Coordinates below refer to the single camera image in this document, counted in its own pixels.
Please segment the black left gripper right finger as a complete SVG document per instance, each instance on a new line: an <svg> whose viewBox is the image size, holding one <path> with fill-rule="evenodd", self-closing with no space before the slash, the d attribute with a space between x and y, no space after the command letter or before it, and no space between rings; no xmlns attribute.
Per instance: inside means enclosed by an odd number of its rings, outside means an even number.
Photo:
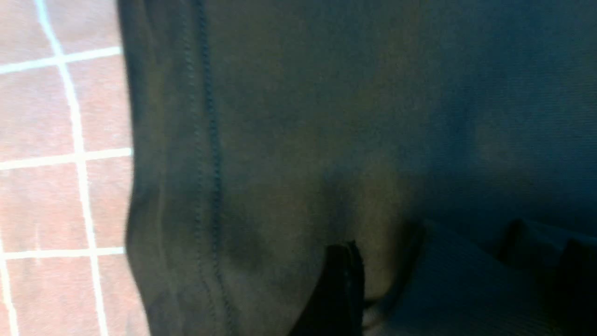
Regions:
<svg viewBox="0 0 597 336"><path fill-rule="evenodd" d="M533 221L510 223L499 259L532 274L554 330L596 334L596 238Z"/></svg>

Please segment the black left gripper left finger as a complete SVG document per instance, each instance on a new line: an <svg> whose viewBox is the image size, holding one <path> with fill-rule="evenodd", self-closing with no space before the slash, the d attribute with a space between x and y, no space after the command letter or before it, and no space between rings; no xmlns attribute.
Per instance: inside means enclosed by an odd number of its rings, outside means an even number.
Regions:
<svg viewBox="0 0 597 336"><path fill-rule="evenodd" d="M316 287L291 336L361 336L364 262L355 242L326 247Z"/></svg>

